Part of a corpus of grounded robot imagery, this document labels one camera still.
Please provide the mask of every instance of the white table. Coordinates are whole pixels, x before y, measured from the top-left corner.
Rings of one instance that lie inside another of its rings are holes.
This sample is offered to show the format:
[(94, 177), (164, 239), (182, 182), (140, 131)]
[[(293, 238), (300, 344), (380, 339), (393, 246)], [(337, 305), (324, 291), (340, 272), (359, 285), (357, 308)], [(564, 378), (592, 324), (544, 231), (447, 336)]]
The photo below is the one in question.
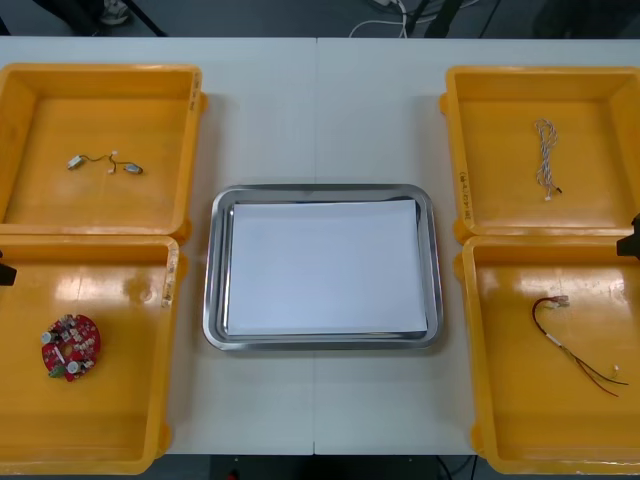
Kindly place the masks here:
[[(460, 64), (640, 65), (640, 41), (1, 38), (9, 62), (193, 63), (210, 109), (184, 251), (173, 453), (470, 453), (473, 401), (447, 133)], [(446, 331), (428, 351), (232, 356), (201, 334), (211, 202), (226, 185), (406, 182), (435, 205)]]

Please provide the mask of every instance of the yellow bin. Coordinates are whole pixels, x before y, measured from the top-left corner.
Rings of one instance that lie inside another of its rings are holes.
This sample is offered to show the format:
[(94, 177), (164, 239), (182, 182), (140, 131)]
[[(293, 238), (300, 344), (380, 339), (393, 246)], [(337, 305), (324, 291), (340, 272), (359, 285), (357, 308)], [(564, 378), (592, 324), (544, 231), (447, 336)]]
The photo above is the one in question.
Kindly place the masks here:
[[(640, 212), (638, 72), (455, 67), (446, 81), (473, 446), (502, 473), (640, 474), (640, 262), (616, 255)], [(549, 200), (539, 119), (558, 135)], [(565, 295), (536, 309), (546, 337), (534, 304)], [(628, 385), (603, 391), (556, 342)]]
[[(447, 116), (462, 243), (472, 235), (629, 235), (640, 212), (640, 85), (633, 68), (455, 67)], [(540, 137), (563, 193), (536, 180)]]
[[(206, 106), (201, 85), (201, 72), (192, 66), (5, 67), (0, 234), (169, 235), (186, 241)], [(115, 173), (108, 160), (113, 151), (122, 162)], [(76, 156), (86, 156), (84, 163), (68, 170)], [(143, 173), (123, 171), (127, 162)]]
[[(179, 283), (169, 237), (0, 236), (0, 474), (137, 474), (164, 453)], [(47, 375), (40, 335), (83, 314), (101, 334), (95, 367)]]
[[(476, 410), (472, 443), (501, 473), (640, 473), (640, 262), (612, 237), (468, 240), (464, 282)], [(593, 368), (593, 384), (532, 318)]]

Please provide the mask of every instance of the floor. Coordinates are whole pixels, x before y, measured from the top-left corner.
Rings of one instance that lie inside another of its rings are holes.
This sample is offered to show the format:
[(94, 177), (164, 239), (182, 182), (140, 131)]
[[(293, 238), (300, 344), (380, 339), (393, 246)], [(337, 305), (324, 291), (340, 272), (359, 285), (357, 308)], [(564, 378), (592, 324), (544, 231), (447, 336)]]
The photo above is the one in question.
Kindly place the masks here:
[[(419, 0), (405, 0), (408, 10)], [(483, 29), (496, 0), (480, 0), (460, 10), (450, 29), (450, 37), (476, 38)], [(177, 37), (346, 37), (354, 26), (365, 20), (397, 21), (399, 17), (379, 12), (371, 0), (137, 0), (138, 5), (170, 36)], [(442, 0), (432, 0), (427, 10), (436, 11)], [(504, 0), (489, 24), (485, 37), (519, 39), (531, 38), (532, 22), (544, 0)], [(0, 0), (0, 17), (13, 35), (66, 36), (69, 27), (27, 0)], [(416, 29), (421, 36), (425, 25)], [(357, 36), (396, 37), (398, 25), (367, 25)], [(152, 36), (137, 19), (112, 30), (113, 36)], [(640, 17), (636, 18), (620, 38), (640, 38)], [(283, 457), (225, 457), (198, 455), (166, 455), (157, 460), (141, 477), (154, 479), (226, 479), (231, 470), (238, 470), (240, 478), (289, 480), (299, 478), (298, 469), (305, 458)], [(469, 479), (473, 461), (466, 456), (443, 457), (454, 474), (454, 480)], [(371, 458), (369, 466), (375, 475), (368, 480), (385, 479), (380, 463), (393, 469), (389, 478), (439, 478), (434, 457)], [(360, 478), (359, 475), (348, 478)], [(477, 480), (498, 480), (505, 477), (495, 472), (485, 460), (479, 459), (475, 472)], [(534, 476), (520, 476), (530, 480)], [(19, 477), (23, 479), (36, 477)]]
[[(466, 455), (441, 457), (453, 480), (471, 480), (473, 458)], [(435, 457), (233, 457), (165, 455), (138, 478), (148, 480), (447, 480)], [(20, 480), (97, 480), (99, 476), (20, 476)], [(474, 480), (572, 480), (569, 475), (502, 475), (486, 460), (478, 458)], [(615, 477), (590, 476), (589, 480)]]
[[(443, 0), (431, 0), (436, 12)], [(136, 0), (146, 14), (176, 37), (346, 37), (365, 20), (397, 21), (373, 0)], [(476, 38), (496, 0), (479, 0), (456, 15), (449, 37)], [(405, 0), (413, 10), (419, 0)], [(544, 0), (503, 0), (487, 28), (487, 38), (531, 38), (532, 23)], [(0, 17), (13, 35), (71, 35), (69, 27), (29, 0), (0, 0)], [(414, 34), (421, 37), (426, 24)], [(397, 37), (398, 25), (366, 25), (356, 36)], [(114, 28), (114, 36), (153, 36), (137, 19)], [(620, 38), (640, 38), (640, 17)]]

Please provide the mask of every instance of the stack of white paper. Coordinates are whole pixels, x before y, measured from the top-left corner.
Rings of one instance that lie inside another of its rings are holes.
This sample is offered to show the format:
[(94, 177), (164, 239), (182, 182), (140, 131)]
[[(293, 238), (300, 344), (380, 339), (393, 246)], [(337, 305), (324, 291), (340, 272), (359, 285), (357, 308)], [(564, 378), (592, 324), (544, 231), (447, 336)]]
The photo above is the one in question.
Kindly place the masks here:
[(413, 200), (233, 216), (230, 335), (426, 330)]

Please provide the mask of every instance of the metal tray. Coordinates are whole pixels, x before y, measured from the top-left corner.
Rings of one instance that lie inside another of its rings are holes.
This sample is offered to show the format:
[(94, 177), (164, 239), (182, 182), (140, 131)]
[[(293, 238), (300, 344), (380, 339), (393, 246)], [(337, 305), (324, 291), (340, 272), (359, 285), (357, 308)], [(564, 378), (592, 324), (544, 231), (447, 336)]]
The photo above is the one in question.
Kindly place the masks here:
[[(353, 203), (414, 200), (426, 312), (425, 331), (358, 334), (230, 335), (228, 306), (233, 210), (238, 204)], [(442, 293), (431, 199), (413, 185), (253, 185), (230, 187), (214, 203), (203, 329), (221, 350), (409, 349), (431, 345), (442, 325)]]

